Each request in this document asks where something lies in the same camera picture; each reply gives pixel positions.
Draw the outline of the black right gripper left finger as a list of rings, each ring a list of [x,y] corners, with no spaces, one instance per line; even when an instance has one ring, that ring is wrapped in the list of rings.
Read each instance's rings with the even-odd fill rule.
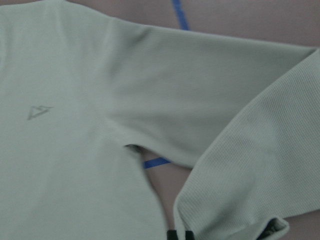
[[[166,232],[166,239],[167,240],[178,240],[178,235],[176,230],[168,230]]]

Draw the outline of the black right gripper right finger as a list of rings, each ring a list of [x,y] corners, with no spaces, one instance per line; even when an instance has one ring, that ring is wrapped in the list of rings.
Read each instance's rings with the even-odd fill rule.
[[[185,231],[185,240],[195,240],[195,236],[192,230]]]

